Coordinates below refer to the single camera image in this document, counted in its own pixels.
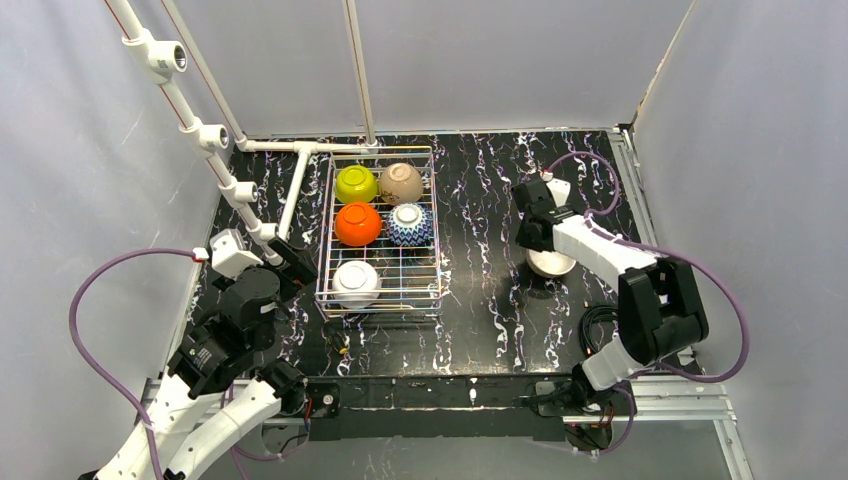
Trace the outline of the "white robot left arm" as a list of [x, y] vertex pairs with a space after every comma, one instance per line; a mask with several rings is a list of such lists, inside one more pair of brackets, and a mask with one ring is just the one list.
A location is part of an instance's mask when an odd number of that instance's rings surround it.
[[[196, 479], [255, 427], [278, 414], [310, 409], [308, 379], [284, 359], [262, 363], [260, 352], [276, 341], [278, 310], [318, 277], [308, 251], [276, 237], [268, 243], [281, 264], [245, 249], [231, 230], [211, 247], [145, 248], [116, 257], [95, 270], [75, 293], [69, 331], [84, 361], [137, 411], [127, 440], [86, 479]], [[150, 255], [210, 262], [218, 303], [190, 324], [163, 372], [148, 406], [112, 376], [84, 346], [77, 314], [88, 288], [110, 268]]]

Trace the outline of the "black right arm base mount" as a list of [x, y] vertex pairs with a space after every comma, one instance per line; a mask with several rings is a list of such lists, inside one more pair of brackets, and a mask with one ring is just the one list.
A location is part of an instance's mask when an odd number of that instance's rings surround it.
[[570, 380], [540, 381], [519, 396], [515, 404], [543, 418], [588, 417], [586, 421], [565, 423], [565, 441], [578, 452], [600, 452], [613, 443], [616, 407], [611, 395], [586, 398], [572, 387]]

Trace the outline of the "yellow-green plastic bowl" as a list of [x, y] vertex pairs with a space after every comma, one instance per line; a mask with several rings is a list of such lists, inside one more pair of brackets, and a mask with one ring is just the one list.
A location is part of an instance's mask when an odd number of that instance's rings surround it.
[[351, 165], [338, 172], [334, 193], [343, 204], [369, 203], [378, 195], [378, 181], [366, 167]]

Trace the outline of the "white ceramic bowl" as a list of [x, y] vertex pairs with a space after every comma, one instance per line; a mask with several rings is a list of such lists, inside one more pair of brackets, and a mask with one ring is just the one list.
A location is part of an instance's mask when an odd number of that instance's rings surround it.
[[377, 301], [382, 280], [376, 269], [365, 261], [342, 263], [332, 278], [332, 297], [343, 308], [364, 309]]
[[380, 236], [382, 228], [382, 217], [368, 203], [347, 204], [335, 216], [335, 236], [347, 246], [362, 247], [374, 242]]

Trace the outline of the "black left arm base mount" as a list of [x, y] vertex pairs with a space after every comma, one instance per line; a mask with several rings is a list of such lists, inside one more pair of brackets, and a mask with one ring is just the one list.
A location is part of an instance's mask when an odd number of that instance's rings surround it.
[[261, 426], [266, 451], [285, 457], [310, 440], [316, 426], [340, 413], [340, 387], [335, 383], [308, 383], [288, 397], [280, 413]]

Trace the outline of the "beige ceramic bowl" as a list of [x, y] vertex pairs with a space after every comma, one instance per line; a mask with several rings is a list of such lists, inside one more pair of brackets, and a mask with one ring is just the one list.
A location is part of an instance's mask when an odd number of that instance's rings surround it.
[[389, 205], [418, 202], [424, 186], [420, 173], [410, 164], [393, 163], [379, 176], [381, 199]]

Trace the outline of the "white striped bottom bowl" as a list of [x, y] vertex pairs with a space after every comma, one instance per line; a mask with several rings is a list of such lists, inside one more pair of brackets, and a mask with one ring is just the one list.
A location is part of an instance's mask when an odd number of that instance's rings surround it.
[[554, 251], [527, 249], [525, 258], [528, 266], [536, 275], [549, 279], [568, 274], [577, 264], [573, 258]]

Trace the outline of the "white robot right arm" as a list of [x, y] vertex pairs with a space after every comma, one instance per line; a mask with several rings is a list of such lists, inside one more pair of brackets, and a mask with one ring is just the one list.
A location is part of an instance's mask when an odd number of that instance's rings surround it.
[[618, 330], [573, 367], [568, 398], [587, 404], [631, 375], [704, 340], [708, 321], [690, 263], [628, 247], [566, 204], [570, 186], [533, 179], [514, 186], [516, 242], [574, 259], [617, 296]]

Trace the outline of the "blue white patterned bowl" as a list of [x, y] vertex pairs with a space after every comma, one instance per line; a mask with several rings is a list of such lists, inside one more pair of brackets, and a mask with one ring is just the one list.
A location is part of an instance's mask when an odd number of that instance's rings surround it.
[[432, 213], [426, 206], [402, 203], [387, 216], [388, 239], [396, 246], [420, 247], [433, 240]]

